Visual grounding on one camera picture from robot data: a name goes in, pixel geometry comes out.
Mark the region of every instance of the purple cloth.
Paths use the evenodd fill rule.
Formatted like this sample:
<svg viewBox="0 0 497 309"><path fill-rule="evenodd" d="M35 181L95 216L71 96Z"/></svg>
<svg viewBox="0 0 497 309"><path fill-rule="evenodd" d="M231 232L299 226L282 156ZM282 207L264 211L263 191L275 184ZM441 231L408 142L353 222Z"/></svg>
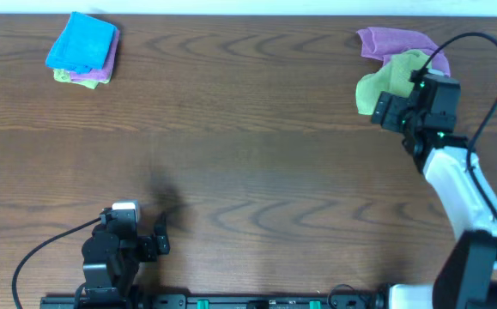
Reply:
<svg viewBox="0 0 497 309"><path fill-rule="evenodd" d="M384 65L391 61L391 56L408 50L421 50L430 56L439 48L424 33L386 27L368 27L357 31L362 40L361 56L383 60ZM445 53L440 51L431 62L431 67L445 75L451 75Z"/></svg>
<svg viewBox="0 0 497 309"><path fill-rule="evenodd" d="M112 74L112 67L114 66L114 55L117 53L118 37L120 36L120 31L115 29L114 38L112 39L111 47L107 53L107 58L103 64L103 69L91 69L88 73L79 74L71 71L70 80L72 82L81 82L86 80L94 80L98 82L103 82L108 80Z"/></svg>

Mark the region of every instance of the light green towel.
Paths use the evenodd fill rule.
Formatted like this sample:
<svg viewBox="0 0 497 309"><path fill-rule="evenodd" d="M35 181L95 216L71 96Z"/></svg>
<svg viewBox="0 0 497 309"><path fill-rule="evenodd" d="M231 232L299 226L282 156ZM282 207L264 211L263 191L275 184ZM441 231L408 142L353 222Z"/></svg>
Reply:
<svg viewBox="0 0 497 309"><path fill-rule="evenodd" d="M414 83L409 82L412 70L421 68L428 58L420 50L405 51L393 55L391 61L378 72L363 76L355 90L359 114L372 115L382 91L408 97L414 87Z"/></svg>
<svg viewBox="0 0 497 309"><path fill-rule="evenodd" d="M69 72L63 69L53 69L53 79L58 82L72 82L70 80ZM110 80L111 77L109 77L106 81L103 81L103 83L108 83ZM72 82L72 83L83 85L90 89L95 89L97 87L97 84L100 82L94 80L86 80L82 82Z"/></svg>

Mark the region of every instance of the white backdrop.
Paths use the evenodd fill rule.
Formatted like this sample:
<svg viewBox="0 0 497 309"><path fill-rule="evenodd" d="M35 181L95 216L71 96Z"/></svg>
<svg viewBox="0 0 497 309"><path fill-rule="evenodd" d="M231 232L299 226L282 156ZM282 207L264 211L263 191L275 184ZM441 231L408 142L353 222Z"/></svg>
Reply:
<svg viewBox="0 0 497 309"><path fill-rule="evenodd" d="M0 13L497 16L497 0L0 0Z"/></svg>

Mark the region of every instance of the wood grain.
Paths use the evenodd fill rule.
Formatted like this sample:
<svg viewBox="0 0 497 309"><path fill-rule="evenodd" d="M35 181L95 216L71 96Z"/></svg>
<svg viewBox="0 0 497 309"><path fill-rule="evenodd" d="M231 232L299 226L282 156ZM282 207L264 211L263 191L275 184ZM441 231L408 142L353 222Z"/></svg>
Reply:
<svg viewBox="0 0 497 309"><path fill-rule="evenodd" d="M170 213L173 251L148 290L327 293L342 282L430 282L453 245L444 211L400 136L357 115L355 85L380 63L355 31L401 27L436 42L497 36L497 19L102 15L121 28L117 67L94 91L52 80L45 56L65 15L0 15L0 308L41 241L120 198L142 229ZM471 134L497 90L497 52L446 51ZM478 145L497 192L497 115ZM83 282L90 229L37 253L26 308Z"/></svg>

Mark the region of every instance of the folded cloth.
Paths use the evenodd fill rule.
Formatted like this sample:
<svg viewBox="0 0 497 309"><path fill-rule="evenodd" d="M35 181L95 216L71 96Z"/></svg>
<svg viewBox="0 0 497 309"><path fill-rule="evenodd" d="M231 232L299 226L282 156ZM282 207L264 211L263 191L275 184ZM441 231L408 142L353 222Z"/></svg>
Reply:
<svg viewBox="0 0 497 309"><path fill-rule="evenodd" d="M79 85L83 85L84 87L90 88L90 89L95 89L97 87L97 84L100 83L98 81L94 80L85 80L85 81L80 81L80 82L73 82L70 80L70 75L67 70L64 69L53 69L53 79L58 81L58 82L71 82ZM104 80L101 81L103 83L108 83L110 80Z"/></svg>
<svg viewBox="0 0 497 309"><path fill-rule="evenodd" d="M428 59L423 51L405 51L392 55L391 61L378 72L363 76L355 90L359 114L372 115L382 91L408 97L414 87L414 83L409 82L412 70L421 68Z"/></svg>
<svg viewBox="0 0 497 309"><path fill-rule="evenodd" d="M391 61L391 56L418 49L430 56L438 46L426 34L412 30L386 27L368 27L357 31L362 40L361 56L383 60L384 65ZM440 51L432 60L432 68L440 70L446 76L451 69L445 53Z"/></svg>
<svg viewBox="0 0 497 309"><path fill-rule="evenodd" d="M75 71L70 72L70 80L73 82L80 82L86 80L94 81L105 81L111 78L112 67L114 67L114 55L117 52L118 37L120 36L120 31L116 29L114 31L114 39L112 39L111 48L107 54L105 63L103 64L103 69L92 69L88 73L78 74Z"/></svg>
<svg viewBox="0 0 497 309"><path fill-rule="evenodd" d="M45 64L76 73L102 69L115 30L116 27L108 22L73 12Z"/></svg>

